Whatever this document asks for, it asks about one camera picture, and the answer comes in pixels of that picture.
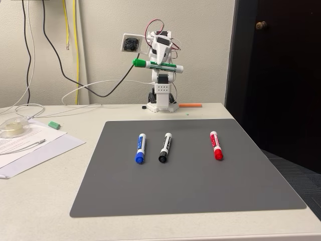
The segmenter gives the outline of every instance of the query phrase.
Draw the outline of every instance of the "red marker cap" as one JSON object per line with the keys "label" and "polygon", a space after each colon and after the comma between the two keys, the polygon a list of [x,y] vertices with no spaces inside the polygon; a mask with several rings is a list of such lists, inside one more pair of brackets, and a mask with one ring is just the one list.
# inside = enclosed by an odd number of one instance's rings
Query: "red marker cap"
{"label": "red marker cap", "polygon": [[222,160],[223,159],[222,151],[220,149],[216,149],[214,151],[214,157],[216,160]]}

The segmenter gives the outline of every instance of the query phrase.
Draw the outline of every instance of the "white wall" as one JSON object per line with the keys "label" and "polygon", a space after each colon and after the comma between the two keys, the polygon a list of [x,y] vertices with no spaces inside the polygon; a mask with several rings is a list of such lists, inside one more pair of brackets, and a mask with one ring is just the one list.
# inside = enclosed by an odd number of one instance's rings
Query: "white wall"
{"label": "white wall", "polygon": [[[72,1],[67,0],[72,21]],[[73,51],[73,32],[71,30],[71,50],[66,50],[66,30],[62,1],[45,1],[46,32],[57,49],[65,74],[76,78],[76,55]],[[30,103],[61,104],[61,97],[73,90],[76,85],[66,80],[61,72],[57,56],[43,31],[42,1],[30,0],[30,21],[33,30],[36,51],[34,79],[31,85]],[[24,41],[24,21],[21,1],[1,0],[0,2],[0,107],[16,103],[27,88],[26,73],[29,63]],[[32,41],[27,22],[27,40],[31,55]],[[26,103],[27,94],[20,102]],[[74,103],[75,95],[68,99]]]}
{"label": "white wall", "polygon": [[[70,24],[71,2],[67,0]],[[122,77],[135,57],[134,54],[120,52],[123,33],[143,34],[148,21],[160,18],[165,22],[166,30],[171,30],[173,37],[183,43],[179,58],[174,62],[185,69],[175,81],[178,101],[224,103],[234,2],[81,0],[88,82]],[[65,50],[61,0],[45,1],[45,4],[47,35],[61,56],[65,73],[75,79],[75,52]],[[75,84],[61,75],[56,55],[43,35],[42,1],[30,1],[30,16],[36,45],[31,102],[61,104],[61,97],[75,88]],[[73,41],[71,30],[71,49]],[[2,0],[0,107],[12,105],[24,92],[28,60],[21,1]],[[150,76],[147,69],[133,69],[127,79],[150,82]],[[114,85],[115,82],[91,87],[100,94],[106,94]],[[90,99],[92,103],[145,103],[149,91],[149,86],[124,82],[110,97],[101,99],[91,94]],[[74,95],[67,102],[73,104]]]}
{"label": "white wall", "polygon": [[[224,103],[231,43],[234,0],[82,1],[88,81],[121,78],[136,57],[120,52],[123,33],[144,34],[146,24],[162,19],[183,48],[174,63],[184,66],[175,85],[180,102]],[[127,79],[150,82],[151,71],[133,69]],[[112,83],[92,86],[107,93]],[[148,85],[123,83],[108,98],[91,95],[93,102],[145,103]]]}

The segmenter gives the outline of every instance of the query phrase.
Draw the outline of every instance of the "gray carpet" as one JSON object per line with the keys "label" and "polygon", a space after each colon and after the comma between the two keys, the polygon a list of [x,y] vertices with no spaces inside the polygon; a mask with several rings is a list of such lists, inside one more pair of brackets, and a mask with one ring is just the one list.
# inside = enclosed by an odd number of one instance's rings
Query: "gray carpet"
{"label": "gray carpet", "polygon": [[267,151],[262,152],[321,220],[321,174]]}

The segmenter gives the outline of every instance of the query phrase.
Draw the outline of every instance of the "blue marker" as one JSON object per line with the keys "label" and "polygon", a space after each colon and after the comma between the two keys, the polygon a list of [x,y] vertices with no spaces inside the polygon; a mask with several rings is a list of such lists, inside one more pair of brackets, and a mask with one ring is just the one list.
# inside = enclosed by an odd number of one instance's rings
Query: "blue marker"
{"label": "blue marker", "polygon": [[140,134],[138,137],[137,153],[135,157],[135,161],[138,164],[142,164],[144,162],[145,146],[146,146],[146,135]]}

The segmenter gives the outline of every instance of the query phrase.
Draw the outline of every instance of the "dark door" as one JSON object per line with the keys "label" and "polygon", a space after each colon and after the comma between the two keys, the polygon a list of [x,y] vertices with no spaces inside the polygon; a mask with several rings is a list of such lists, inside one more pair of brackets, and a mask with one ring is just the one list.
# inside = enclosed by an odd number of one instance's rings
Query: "dark door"
{"label": "dark door", "polygon": [[259,0],[253,29],[242,127],[260,148],[321,173],[321,1]]}

